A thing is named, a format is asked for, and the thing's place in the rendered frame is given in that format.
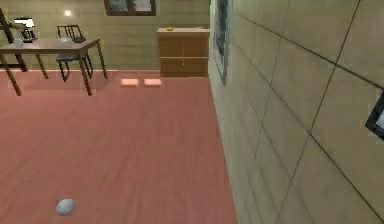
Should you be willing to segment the black coffee machine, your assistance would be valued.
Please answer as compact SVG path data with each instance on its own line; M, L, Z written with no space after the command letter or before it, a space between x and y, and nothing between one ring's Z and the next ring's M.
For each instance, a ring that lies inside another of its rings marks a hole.
M14 19L17 29L21 32L24 42L32 43L37 37L34 34L33 28L35 24L30 17L19 17Z

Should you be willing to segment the dark framed window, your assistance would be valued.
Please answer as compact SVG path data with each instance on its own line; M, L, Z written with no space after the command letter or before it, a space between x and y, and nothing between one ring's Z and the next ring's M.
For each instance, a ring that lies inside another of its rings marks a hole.
M108 16L155 16L156 0L104 0Z

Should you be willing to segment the brown wooden cupboard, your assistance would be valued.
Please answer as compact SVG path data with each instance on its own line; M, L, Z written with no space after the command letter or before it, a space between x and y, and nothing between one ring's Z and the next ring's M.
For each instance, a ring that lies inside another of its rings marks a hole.
M204 28L159 28L160 74L163 77L207 77L210 31Z

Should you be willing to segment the black framed wall picture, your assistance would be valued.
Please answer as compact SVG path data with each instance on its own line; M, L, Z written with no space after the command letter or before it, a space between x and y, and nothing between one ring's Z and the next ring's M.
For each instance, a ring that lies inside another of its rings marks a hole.
M384 141L384 91L372 109L365 127Z

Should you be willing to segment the grey round stone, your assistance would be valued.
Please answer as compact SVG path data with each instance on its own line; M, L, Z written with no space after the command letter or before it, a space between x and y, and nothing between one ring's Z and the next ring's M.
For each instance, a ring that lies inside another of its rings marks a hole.
M70 198L60 200L56 205L56 212L60 216L68 216L74 211L74 200Z

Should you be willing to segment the dark wooden chair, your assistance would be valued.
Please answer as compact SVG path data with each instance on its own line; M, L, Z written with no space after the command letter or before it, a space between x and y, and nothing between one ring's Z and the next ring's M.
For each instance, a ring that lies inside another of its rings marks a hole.
M74 37L84 37L78 25L59 25L57 27L58 38L69 38L72 40ZM72 54L60 54L56 57L56 62L60 68L61 77L64 82L67 81L70 75L69 63L79 61L79 57ZM82 58L89 78L93 77L94 69L89 55Z

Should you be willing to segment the grey framed wall picture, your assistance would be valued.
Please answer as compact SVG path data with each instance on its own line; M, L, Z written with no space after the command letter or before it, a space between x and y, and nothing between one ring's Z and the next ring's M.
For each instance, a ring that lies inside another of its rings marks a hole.
M232 0L215 0L213 56L223 85L227 83Z

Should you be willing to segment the dark wooden ladder shelf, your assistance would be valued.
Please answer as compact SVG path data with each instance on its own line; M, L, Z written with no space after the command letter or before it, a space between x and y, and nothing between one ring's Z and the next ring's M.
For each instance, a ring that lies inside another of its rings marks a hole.
M4 13L3 13L2 9L0 8L0 30L3 31L4 34L6 35L6 38L7 38L9 44L12 44L15 40L15 38L13 37L13 34L12 34L12 29L13 29L12 24L6 20ZM10 68L19 68L22 72L27 72L28 68L25 64L25 61L24 61L22 55L16 54L15 58L17 60L17 63L16 64L9 64L9 67Z

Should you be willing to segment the brown wooden table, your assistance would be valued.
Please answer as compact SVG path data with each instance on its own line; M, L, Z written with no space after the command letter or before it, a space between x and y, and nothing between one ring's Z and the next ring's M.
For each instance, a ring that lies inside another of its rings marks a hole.
M14 78L12 71L10 70L10 65L7 63L5 55L34 54L39 61L40 69L43 72L43 76L48 79L47 72L40 57L41 54L73 54L78 56L79 58L82 58L93 47L97 47L98 49L98 55L103 75L104 78L107 79L108 75L99 39L89 40L82 43L74 43L72 41L61 42L58 39L38 39L33 43L25 43L20 47L17 47L15 44L8 44L0 47L0 62L7 73L7 76L13 86L15 93L18 96L21 96L21 89L19 88L18 83Z

